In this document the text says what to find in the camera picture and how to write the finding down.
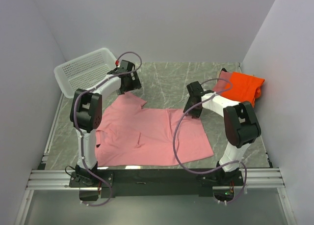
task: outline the white plastic basket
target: white plastic basket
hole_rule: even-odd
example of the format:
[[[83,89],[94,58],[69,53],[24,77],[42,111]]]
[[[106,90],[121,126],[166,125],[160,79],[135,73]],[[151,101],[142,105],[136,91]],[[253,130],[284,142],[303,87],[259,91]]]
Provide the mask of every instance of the white plastic basket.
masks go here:
[[[75,90],[92,87],[115,69],[115,61],[109,49],[101,48],[55,67],[54,75],[63,94],[73,98]]]

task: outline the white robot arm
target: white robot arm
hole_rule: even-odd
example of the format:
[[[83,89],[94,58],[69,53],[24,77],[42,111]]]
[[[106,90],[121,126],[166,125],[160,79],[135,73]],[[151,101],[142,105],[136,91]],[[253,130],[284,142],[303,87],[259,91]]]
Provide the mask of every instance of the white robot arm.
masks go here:
[[[117,94],[123,94],[126,91],[139,89],[141,88],[141,83],[138,78],[137,72],[133,72],[127,75],[117,76],[119,73],[126,73],[131,71],[134,68],[134,64],[123,60],[119,68],[111,71],[106,75],[106,77],[100,81],[95,86],[91,87],[95,89],[92,92],[89,92],[83,95],[79,101],[77,109],[75,108],[75,102],[78,96],[85,92],[83,89],[78,89],[75,91],[74,99],[72,103],[70,120],[74,123],[74,111],[76,111],[78,126],[82,131],[83,137],[83,151],[84,151],[84,161],[90,170],[97,169],[97,159],[95,156],[95,146],[96,146],[96,129],[100,125],[102,119],[102,106],[103,100],[105,100],[111,93],[117,92]],[[108,80],[103,85],[99,86],[104,80]],[[81,132],[76,129],[78,136],[78,163],[76,170],[78,174],[80,171],[84,171],[85,166],[82,160],[81,152]]]
[[[231,161],[241,161],[247,148],[261,135],[261,128],[251,103],[232,101],[216,95],[211,90],[205,91],[199,82],[190,83],[186,87],[190,97],[183,112],[196,103],[205,101],[215,95],[211,100],[192,109],[189,114],[199,118],[202,108],[204,108],[224,117],[228,143],[224,155],[217,165],[223,165]],[[233,172],[238,168],[239,164],[229,164],[224,166],[223,170],[224,172]]]

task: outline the pink shirt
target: pink shirt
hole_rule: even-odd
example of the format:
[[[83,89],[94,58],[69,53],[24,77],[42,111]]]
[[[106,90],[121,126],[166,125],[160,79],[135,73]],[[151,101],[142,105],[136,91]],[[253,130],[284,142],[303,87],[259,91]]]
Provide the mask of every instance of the pink shirt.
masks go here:
[[[104,112],[96,131],[98,165],[173,166],[172,139],[183,114],[181,109],[142,109],[146,101],[130,92],[118,98]],[[213,156],[199,119],[185,117],[176,136],[182,163]]]

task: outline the white wall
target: white wall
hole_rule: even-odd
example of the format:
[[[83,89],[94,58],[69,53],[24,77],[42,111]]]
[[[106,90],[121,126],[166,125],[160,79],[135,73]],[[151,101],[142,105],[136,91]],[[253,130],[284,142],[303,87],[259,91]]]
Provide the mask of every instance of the white wall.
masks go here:
[[[10,225],[44,152],[64,57],[32,0],[0,0],[0,21],[0,223]]]
[[[144,61],[244,59],[274,0],[35,0],[67,60],[101,47]]]
[[[276,0],[244,62],[265,78],[263,139],[300,225],[314,223],[314,0]]]

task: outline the gray marble table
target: gray marble table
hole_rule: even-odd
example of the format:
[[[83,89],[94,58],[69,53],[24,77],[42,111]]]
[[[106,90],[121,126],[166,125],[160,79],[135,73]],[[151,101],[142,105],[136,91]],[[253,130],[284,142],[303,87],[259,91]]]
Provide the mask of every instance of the gray marble table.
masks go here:
[[[222,68],[240,72],[238,63],[199,63],[199,62],[148,62],[138,71],[142,88],[133,93],[146,100],[145,108],[183,108],[188,99],[186,85],[193,81],[216,78]],[[204,89],[211,89],[215,81],[206,83]],[[115,93],[106,99],[106,108],[117,97]],[[63,97],[59,118],[45,169],[64,169],[67,165],[75,166],[78,160],[78,142],[73,124],[69,120],[72,99]],[[201,121],[214,151],[214,156],[186,163],[189,168],[214,168],[222,157],[227,145],[224,121],[221,116],[209,110],[203,110]],[[268,156],[261,137],[246,151],[243,162],[249,168],[268,168]],[[124,169],[126,166],[111,167]],[[142,169],[173,169],[173,167],[142,166]]]

